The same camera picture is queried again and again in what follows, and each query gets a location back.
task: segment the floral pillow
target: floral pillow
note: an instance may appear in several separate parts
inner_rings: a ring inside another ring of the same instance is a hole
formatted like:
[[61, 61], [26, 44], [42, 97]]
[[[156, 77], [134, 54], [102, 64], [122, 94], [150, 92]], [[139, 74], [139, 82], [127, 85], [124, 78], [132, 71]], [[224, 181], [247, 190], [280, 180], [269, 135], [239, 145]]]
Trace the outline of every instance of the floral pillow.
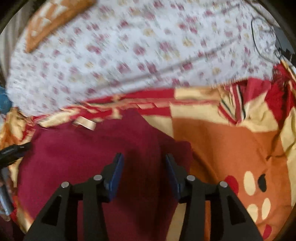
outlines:
[[34, 14], [28, 25], [26, 52], [38, 44], [59, 26], [92, 6], [96, 0], [48, 0]]

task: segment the white floral sheet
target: white floral sheet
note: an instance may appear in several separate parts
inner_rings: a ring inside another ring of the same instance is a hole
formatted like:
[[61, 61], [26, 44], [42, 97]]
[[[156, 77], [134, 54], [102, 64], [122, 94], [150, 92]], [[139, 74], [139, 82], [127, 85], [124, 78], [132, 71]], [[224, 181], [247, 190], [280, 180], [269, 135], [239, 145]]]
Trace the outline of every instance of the white floral sheet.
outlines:
[[[254, 49], [244, 1], [99, 0], [60, 27], [33, 53], [23, 33], [7, 92], [28, 115], [145, 88], [227, 84], [269, 78], [273, 64]], [[258, 49], [272, 61], [275, 36], [254, 22]]]

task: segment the metal pin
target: metal pin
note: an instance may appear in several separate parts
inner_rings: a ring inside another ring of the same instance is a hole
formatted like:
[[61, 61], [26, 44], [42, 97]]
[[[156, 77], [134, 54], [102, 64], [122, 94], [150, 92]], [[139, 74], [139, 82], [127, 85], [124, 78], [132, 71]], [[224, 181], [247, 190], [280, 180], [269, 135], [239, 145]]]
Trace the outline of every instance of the metal pin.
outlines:
[[61, 184], [61, 187], [62, 187], [62, 188], [67, 188], [67, 187], [69, 187], [69, 183], [68, 183], [68, 182], [63, 182], [63, 183]]
[[95, 176], [94, 176], [94, 180], [95, 180], [95, 181], [100, 181], [100, 180], [102, 180], [102, 179], [103, 179], [102, 175], [95, 175]]
[[228, 186], [227, 182], [220, 182], [220, 186], [223, 187], [223, 188], [226, 188]]
[[195, 176], [193, 175], [188, 175], [187, 176], [187, 180], [190, 181], [190, 182], [193, 182], [195, 180]]

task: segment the maroon fabric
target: maroon fabric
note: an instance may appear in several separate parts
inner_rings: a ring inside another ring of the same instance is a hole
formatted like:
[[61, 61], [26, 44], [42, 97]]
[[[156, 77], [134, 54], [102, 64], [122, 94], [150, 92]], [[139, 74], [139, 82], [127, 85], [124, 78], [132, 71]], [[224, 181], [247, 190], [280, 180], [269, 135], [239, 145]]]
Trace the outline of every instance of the maroon fabric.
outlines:
[[94, 131], [71, 123], [37, 128], [32, 144], [19, 167], [18, 197], [33, 218], [63, 181], [84, 182], [121, 152], [125, 165], [117, 197], [103, 205], [110, 241], [165, 241], [177, 203], [163, 158], [172, 153], [188, 170], [189, 143], [176, 142], [128, 110], [122, 120], [98, 123]]

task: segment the wire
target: wire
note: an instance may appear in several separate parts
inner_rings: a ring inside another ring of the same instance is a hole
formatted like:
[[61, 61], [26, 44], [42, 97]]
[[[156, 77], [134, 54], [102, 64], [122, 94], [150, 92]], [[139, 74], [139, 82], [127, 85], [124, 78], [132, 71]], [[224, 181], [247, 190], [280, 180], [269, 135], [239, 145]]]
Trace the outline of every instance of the wire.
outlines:
[[[277, 41], [279, 42], [279, 45], [280, 45], [280, 47], [281, 47], [281, 43], [280, 43], [280, 41], [279, 41], [279, 39], [278, 39], [278, 37], [277, 37], [277, 35], [276, 35], [274, 29], [273, 29], [273, 26], [270, 25], [270, 23], [268, 23], [266, 20], [262, 19], [262, 18], [259, 17], [259, 16], [258, 16], [258, 17], [255, 17], [255, 18], [253, 18], [253, 19], [251, 20], [252, 37], [253, 37], [254, 46], [255, 46], [255, 48], [256, 48], [256, 50], [257, 50], [257, 52], [258, 52], [258, 54], [259, 54], [259, 56], [260, 56], [261, 58], [265, 59], [266, 61], [268, 61], [268, 62], [270, 62], [270, 63], [272, 63], [272, 64], [278, 64], [278, 63], [276, 63], [276, 62], [270, 60], [269, 58], [263, 56], [263, 55], [259, 52], [259, 50], [258, 50], [258, 47], [257, 47], [257, 45], [256, 45], [256, 41], [255, 41], [255, 36], [254, 36], [254, 28], [253, 28], [253, 22], [254, 22], [255, 20], [257, 20], [257, 19], [260, 19], [262, 22], [266, 22], [266, 23], [267, 23], [267, 25], [270, 27], [270, 31], [274, 33], [274, 35], [276, 36], [276, 39], [277, 39]], [[281, 61], [281, 59], [283, 58], [282, 47], [281, 47], [280, 50], [279, 50], [279, 49], [275, 50], [275, 51], [274, 51], [274, 54], [275, 54], [275, 56], [279, 59], [279, 61]]]

